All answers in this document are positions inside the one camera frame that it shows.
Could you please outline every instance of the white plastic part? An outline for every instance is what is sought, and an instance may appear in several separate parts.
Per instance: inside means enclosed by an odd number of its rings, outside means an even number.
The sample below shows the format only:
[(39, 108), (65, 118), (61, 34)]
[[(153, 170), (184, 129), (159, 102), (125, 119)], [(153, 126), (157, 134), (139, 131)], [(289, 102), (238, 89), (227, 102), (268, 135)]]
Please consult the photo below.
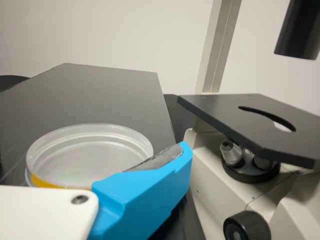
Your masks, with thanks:
[[(220, 143), (225, 139), (214, 128), (188, 129), (184, 136), (193, 150), (190, 188), (206, 239), (224, 240), (225, 219), (245, 210), (269, 223), (273, 240), (319, 239), (320, 172), (281, 164), (280, 173), (267, 182), (236, 181), (222, 167)], [(297, 179), (302, 174), (304, 181)]]
[[(98, 211), (87, 190), (0, 185), (0, 239), (84, 240)], [(76, 196), (86, 196), (73, 204)]]
[(114, 124), (79, 124), (40, 137), (26, 154), (30, 175), (65, 188), (90, 189), (93, 182), (122, 172), (153, 156), (141, 133)]

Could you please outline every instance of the black platform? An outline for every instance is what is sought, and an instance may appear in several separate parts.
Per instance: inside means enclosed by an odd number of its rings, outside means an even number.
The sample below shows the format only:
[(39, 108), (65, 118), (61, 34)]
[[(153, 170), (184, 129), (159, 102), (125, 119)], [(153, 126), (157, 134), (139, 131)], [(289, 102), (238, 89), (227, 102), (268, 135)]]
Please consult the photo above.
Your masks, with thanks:
[[(320, 167), (320, 117), (260, 94), (184, 95), (187, 110), (258, 157)], [(278, 122), (290, 129), (275, 127)]]

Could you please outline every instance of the black tabletop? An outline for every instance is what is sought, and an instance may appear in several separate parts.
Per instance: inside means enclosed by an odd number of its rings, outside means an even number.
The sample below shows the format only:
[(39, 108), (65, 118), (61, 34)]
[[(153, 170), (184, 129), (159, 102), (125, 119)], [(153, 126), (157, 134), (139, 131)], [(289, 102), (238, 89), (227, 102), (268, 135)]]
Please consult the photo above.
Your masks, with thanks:
[[(26, 186), (25, 157), (30, 145), (69, 125), (126, 126), (145, 135), (155, 153), (176, 143), (153, 72), (64, 63), (1, 92), (0, 112), (2, 185)], [(190, 192), (173, 213), (154, 239), (187, 239), (185, 224), (191, 223), (203, 237)]]

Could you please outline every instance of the petri dish lid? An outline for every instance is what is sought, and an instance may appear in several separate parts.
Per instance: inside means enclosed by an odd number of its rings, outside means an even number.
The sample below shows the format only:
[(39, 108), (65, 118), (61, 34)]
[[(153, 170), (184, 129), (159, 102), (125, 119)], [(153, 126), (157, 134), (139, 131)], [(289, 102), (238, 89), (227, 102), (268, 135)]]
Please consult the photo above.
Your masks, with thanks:
[(93, 182), (123, 172), (153, 154), (150, 141), (131, 128), (106, 123), (71, 125), (31, 145), (25, 177), (30, 186), (91, 189)]

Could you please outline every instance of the screw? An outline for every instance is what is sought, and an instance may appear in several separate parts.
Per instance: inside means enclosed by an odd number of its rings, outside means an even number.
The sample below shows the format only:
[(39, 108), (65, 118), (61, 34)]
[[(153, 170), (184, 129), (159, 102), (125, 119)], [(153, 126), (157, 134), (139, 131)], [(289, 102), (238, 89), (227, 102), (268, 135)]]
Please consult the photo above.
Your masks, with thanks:
[(71, 203), (73, 203), (73, 204), (83, 204), (86, 201), (88, 201), (88, 199), (89, 198), (87, 196), (85, 196), (85, 195), (78, 195), (78, 196), (72, 198)]

